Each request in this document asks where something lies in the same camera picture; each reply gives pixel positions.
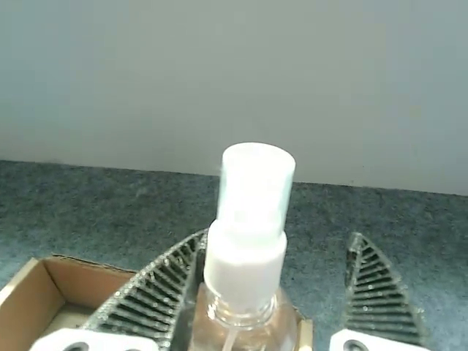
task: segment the gray wall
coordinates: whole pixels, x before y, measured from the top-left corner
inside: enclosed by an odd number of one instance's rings
[[[0,158],[468,195],[468,1],[0,3]]]

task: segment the bottle neck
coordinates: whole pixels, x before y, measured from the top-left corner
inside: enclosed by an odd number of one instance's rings
[[[228,303],[216,296],[207,288],[208,317],[216,320],[227,328],[253,329],[264,325],[270,320],[276,306],[276,295],[267,303],[256,309],[248,309],[242,312],[235,311]]]

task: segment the white spray cap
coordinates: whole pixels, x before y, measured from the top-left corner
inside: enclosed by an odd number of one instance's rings
[[[222,157],[218,213],[208,232],[205,283],[238,310],[262,306],[279,286],[294,158],[242,143]]]
[[[276,146],[242,143],[222,156],[216,219],[232,240],[265,243],[284,229],[293,183],[294,158]]]

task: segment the carpeted surface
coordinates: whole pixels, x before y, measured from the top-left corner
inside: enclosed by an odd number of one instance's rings
[[[139,269],[209,226],[217,179],[0,162],[0,285],[52,252]],[[468,350],[468,197],[295,184],[282,283],[328,349],[344,305],[345,247],[370,237],[426,310],[432,349]]]

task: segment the clear plastic bottle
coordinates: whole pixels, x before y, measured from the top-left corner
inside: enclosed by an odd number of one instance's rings
[[[296,313],[279,287],[294,170],[275,146],[242,143],[223,153],[189,350],[294,350]]]

